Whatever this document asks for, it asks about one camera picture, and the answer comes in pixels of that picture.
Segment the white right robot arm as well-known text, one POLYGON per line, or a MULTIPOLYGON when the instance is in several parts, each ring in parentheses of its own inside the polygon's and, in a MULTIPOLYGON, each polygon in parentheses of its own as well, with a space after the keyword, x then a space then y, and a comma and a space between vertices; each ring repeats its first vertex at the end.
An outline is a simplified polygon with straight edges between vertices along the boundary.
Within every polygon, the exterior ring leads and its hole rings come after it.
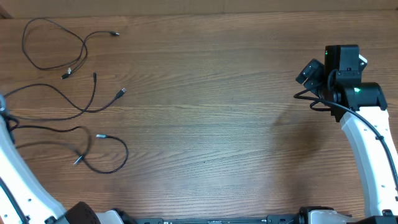
POLYGON ((397 223, 397 151, 389 127, 387 101, 375 82, 363 82, 368 61, 358 45, 327 45, 325 60, 311 60, 296 81, 295 99, 328 111, 352 148, 364 194, 360 223, 397 223))

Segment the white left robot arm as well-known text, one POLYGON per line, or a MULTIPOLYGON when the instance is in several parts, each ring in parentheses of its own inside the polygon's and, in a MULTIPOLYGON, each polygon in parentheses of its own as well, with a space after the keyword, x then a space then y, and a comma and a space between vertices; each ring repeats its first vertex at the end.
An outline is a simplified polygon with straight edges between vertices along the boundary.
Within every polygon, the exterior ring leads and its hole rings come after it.
POLYGON ((114 210, 94 212, 84 202, 66 210, 40 184, 18 153, 6 109, 1 97, 1 223, 123 224, 114 210))

